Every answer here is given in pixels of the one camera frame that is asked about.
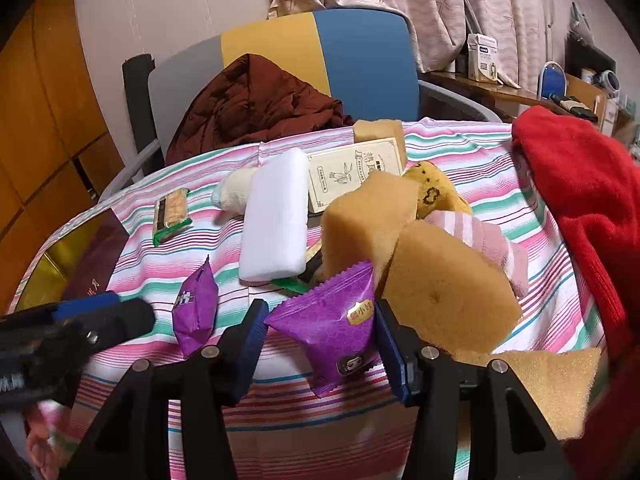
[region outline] yellow plush toy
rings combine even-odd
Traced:
[[[473,214],[471,206],[456,192],[452,181],[436,165],[423,160],[409,168],[402,177],[420,184],[417,219],[422,219],[435,210]]]

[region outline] chair backrest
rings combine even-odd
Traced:
[[[236,28],[156,67],[149,98],[162,154],[197,94],[242,54],[260,54],[355,119],[418,119],[418,79],[404,18],[372,9],[330,9]]]
[[[549,99],[551,94],[566,94],[566,76],[555,61],[547,61],[538,76],[538,99]]]

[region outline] white box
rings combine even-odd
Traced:
[[[360,187],[371,171],[402,175],[394,137],[357,142],[312,153],[309,158],[309,209],[324,211],[336,198]]]
[[[498,82],[498,42],[491,36],[469,34],[469,79],[484,83]]]

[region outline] white foam block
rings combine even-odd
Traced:
[[[305,270],[308,166],[293,148],[258,168],[244,213],[239,277],[266,282]]]

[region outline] brown jacket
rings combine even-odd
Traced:
[[[244,54],[205,86],[166,154],[174,164],[200,153],[353,124],[342,103],[257,54]]]

